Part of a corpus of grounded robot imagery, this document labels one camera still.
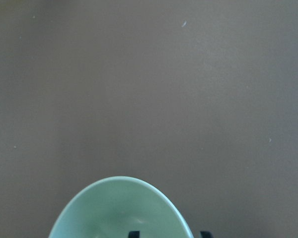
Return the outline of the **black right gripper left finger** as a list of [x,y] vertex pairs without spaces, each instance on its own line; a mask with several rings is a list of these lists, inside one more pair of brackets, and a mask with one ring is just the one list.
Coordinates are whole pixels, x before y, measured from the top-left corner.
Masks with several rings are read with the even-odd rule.
[[128,238],[140,238],[140,231],[130,231]]

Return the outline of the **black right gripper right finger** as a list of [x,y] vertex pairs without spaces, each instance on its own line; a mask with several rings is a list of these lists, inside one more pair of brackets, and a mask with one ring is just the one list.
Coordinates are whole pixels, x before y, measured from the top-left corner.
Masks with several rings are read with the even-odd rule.
[[209,231],[200,231],[201,238],[212,238],[212,233]]

